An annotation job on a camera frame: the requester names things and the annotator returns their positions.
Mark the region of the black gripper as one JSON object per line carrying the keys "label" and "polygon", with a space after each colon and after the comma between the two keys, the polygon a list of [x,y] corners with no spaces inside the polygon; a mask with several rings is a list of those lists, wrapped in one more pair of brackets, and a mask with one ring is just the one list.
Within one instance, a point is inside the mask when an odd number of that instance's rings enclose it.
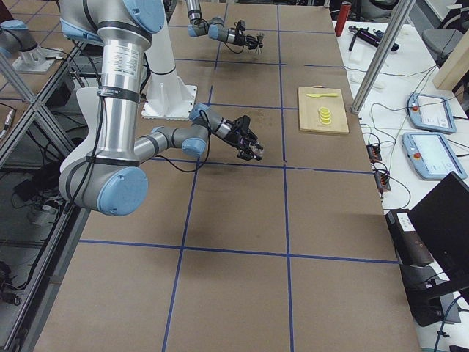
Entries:
{"label": "black gripper", "polygon": [[234,36],[234,44],[240,47],[246,46],[250,50],[261,51],[263,44],[257,43],[257,41],[263,41],[263,39],[263,33],[257,33],[255,36],[251,36],[243,32],[237,32]]}
{"label": "black gripper", "polygon": [[255,133],[248,132],[245,136],[232,132],[232,121],[227,120],[226,124],[229,126],[229,132],[222,139],[230,146],[235,147],[238,150],[237,157],[239,159],[250,161],[256,160],[251,151],[251,145],[260,143]]}

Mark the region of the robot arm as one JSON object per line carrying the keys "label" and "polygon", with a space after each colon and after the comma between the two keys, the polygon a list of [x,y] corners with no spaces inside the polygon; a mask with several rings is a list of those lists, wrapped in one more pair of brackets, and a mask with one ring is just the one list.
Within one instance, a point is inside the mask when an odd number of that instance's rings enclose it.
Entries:
{"label": "robot arm", "polygon": [[214,17],[206,20],[202,17],[202,8],[199,1],[186,1],[188,10],[188,34],[190,37],[207,35],[212,40],[217,40],[235,54],[241,54],[244,48],[260,53],[263,48],[263,33],[255,36],[245,33],[244,20],[239,20],[232,28],[226,28],[224,20]]}
{"label": "robot arm", "polygon": [[66,38],[103,48],[99,84],[76,94],[88,134],[60,168],[70,205],[128,215],[147,195],[145,161],[171,148],[199,158],[212,136],[243,160],[262,158],[247,116],[196,103],[197,88],[177,75],[162,1],[63,1],[60,20]]}

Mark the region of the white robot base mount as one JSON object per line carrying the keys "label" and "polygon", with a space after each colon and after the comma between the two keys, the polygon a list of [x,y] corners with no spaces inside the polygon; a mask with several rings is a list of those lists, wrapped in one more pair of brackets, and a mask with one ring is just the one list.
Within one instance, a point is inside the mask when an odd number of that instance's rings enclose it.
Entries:
{"label": "white robot base mount", "polygon": [[197,86],[185,84],[177,72],[167,25],[152,36],[146,56],[151,76],[142,117],[187,120],[196,100]]}

